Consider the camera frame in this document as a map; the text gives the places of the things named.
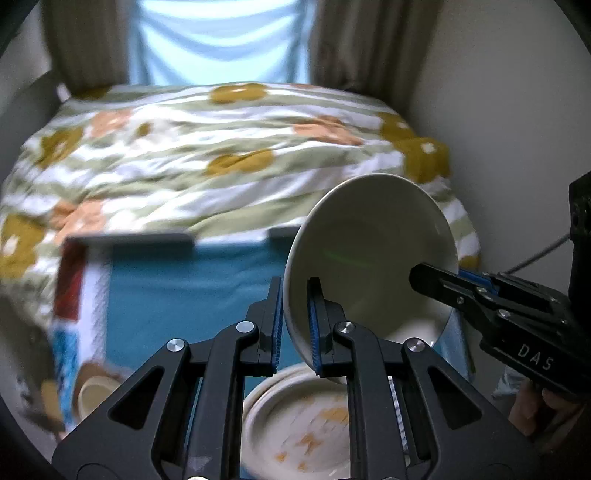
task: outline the white wall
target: white wall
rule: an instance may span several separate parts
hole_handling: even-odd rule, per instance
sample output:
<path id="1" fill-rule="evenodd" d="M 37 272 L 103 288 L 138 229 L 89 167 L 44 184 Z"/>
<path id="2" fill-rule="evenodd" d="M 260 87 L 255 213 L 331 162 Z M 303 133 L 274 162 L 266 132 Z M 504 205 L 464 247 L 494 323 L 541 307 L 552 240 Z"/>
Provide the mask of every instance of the white wall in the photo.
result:
<path id="1" fill-rule="evenodd" d="M 568 185 L 591 170 L 591 54 L 553 0 L 447 0 L 409 120 L 448 143 L 484 270 L 568 232 Z M 520 275 L 566 292 L 570 265 L 568 245 Z M 475 357 L 489 393 L 499 364 Z"/>
<path id="2" fill-rule="evenodd" d="M 0 113 L 14 95 L 49 70 L 50 61 L 41 31 L 37 5 L 0 58 Z"/>

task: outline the food residue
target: food residue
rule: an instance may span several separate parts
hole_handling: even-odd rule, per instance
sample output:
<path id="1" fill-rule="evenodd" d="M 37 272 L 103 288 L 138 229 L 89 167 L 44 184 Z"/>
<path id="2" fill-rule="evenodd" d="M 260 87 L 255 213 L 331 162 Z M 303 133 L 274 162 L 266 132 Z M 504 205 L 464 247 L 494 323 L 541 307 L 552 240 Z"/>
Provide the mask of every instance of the food residue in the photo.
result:
<path id="1" fill-rule="evenodd" d="M 306 452 L 304 453 L 304 455 L 309 455 L 322 444 L 323 444 L 323 441 L 316 440 L 316 437 L 314 437 L 313 433 L 306 433 L 301 438 L 301 440 L 298 443 L 296 443 L 295 445 L 298 447 L 307 445 L 307 449 L 306 449 Z"/>
<path id="2" fill-rule="evenodd" d="M 346 407 L 323 408 L 318 416 L 325 421 L 335 423 L 346 424 L 349 422 L 349 412 Z"/>
<path id="3" fill-rule="evenodd" d="M 286 457 L 287 457 L 287 452 L 279 452 L 278 454 L 275 455 L 275 460 L 277 460 L 279 463 L 283 463 L 285 461 Z"/>

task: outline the yellow flower pattern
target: yellow flower pattern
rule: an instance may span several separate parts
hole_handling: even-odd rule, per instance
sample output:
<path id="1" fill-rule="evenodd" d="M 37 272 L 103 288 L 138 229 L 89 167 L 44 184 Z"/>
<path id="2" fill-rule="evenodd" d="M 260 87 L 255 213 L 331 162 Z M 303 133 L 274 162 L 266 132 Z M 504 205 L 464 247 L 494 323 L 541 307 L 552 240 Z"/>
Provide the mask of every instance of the yellow flower pattern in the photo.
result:
<path id="1" fill-rule="evenodd" d="M 380 136 L 394 143 L 396 140 L 406 140 L 407 138 L 414 138 L 417 134 L 410 128 L 404 118 L 394 113 L 380 112 L 378 116 L 383 120 L 382 126 L 379 129 Z"/>
<path id="2" fill-rule="evenodd" d="M 267 88 L 260 83 L 243 83 L 240 85 L 222 85 L 214 88 L 209 99 L 212 103 L 234 103 L 239 100 L 260 100 L 267 94 Z"/>
<path id="3" fill-rule="evenodd" d="M 4 279 L 21 278 L 37 261 L 35 247 L 45 237 L 45 229 L 35 220 L 10 213 L 2 226 L 0 275 Z"/>
<path id="4" fill-rule="evenodd" d="M 60 160 L 63 160 L 78 148 L 84 136 L 82 127 L 60 128 L 51 135 L 41 137 L 41 158 L 36 165 L 45 170 Z"/>
<path id="5" fill-rule="evenodd" d="M 137 138 L 147 137 L 150 133 L 152 133 L 152 124 L 150 122 L 144 122 L 135 130 Z"/>
<path id="6" fill-rule="evenodd" d="M 233 171 L 251 173 L 267 168 L 273 163 L 273 152 L 267 148 L 245 155 L 222 155 L 214 158 L 205 171 L 206 175 L 224 175 Z"/>
<path id="7" fill-rule="evenodd" d="M 447 146 L 431 138 L 409 138 L 394 142 L 404 154 L 404 174 L 416 183 L 428 183 L 437 176 L 449 176 Z"/>
<path id="8" fill-rule="evenodd" d="M 96 87 L 96 88 L 92 88 L 90 90 L 86 90 L 84 92 L 75 93 L 73 95 L 73 97 L 77 98 L 78 100 L 100 100 L 107 93 L 109 93 L 110 89 L 111 89 L 111 85 Z"/>

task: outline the cable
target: cable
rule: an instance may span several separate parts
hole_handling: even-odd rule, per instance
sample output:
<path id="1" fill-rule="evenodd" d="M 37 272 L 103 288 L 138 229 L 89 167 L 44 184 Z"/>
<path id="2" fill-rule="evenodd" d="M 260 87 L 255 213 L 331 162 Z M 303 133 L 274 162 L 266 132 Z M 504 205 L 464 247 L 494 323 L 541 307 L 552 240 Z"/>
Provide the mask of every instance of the cable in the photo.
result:
<path id="1" fill-rule="evenodd" d="M 561 236 L 558 240 L 556 240 L 556 242 L 554 242 L 553 244 L 547 246 L 546 248 L 544 248 L 542 251 L 536 253 L 535 255 L 529 257 L 527 260 L 523 260 L 523 262 L 517 264 L 516 266 L 514 266 L 513 268 L 510 268 L 509 270 L 507 270 L 505 273 L 507 275 L 511 275 L 515 272 L 518 272 L 519 270 L 523 270 L 525 267 L 529 267 L 532 263 L 537 262 L 540 258 L 545 257 L 546 255 L 548 255 L 550 252 L 553 252 L 554 250 L 556 250 L 560 245 L 563 245 L 566 243 L 566 241 L 570 238 L 570 233 L 567 233 L 566 235 Z"/>

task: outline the white plate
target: white plate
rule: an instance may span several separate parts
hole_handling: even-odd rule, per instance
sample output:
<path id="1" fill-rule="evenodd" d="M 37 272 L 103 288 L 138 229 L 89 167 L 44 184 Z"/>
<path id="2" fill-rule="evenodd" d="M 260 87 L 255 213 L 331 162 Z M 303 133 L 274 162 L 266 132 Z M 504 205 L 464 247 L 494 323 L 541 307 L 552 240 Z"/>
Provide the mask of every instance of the white plate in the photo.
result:
<path id="1" fill-rule="evenodd" d="M 242 463 L 264 480 L 348 478 L 346 387 L 306 369 L 284 376 L 243 417 Z"/>
<path id="2" fill-rule="evenodd" d="M 261 398 L 261 395 L 269 390 L 273 385 L 280 382 L 284 378 L 290 377 L 292 375 L 297 375 L 303 372 L 313 372 L 308 365 L 305 363 L 291 365 L 289 367 L 282 368 L 279 370 L 275 375 L 272 377 L 267 378 L 266 380 L 259 383 L 252 391 L 246 396 L 244 402 L 242 403 L 242 418 L 245 419 L 246 415 L 248 415 L 249 410 L 252 408 L 254 403 Z"/>

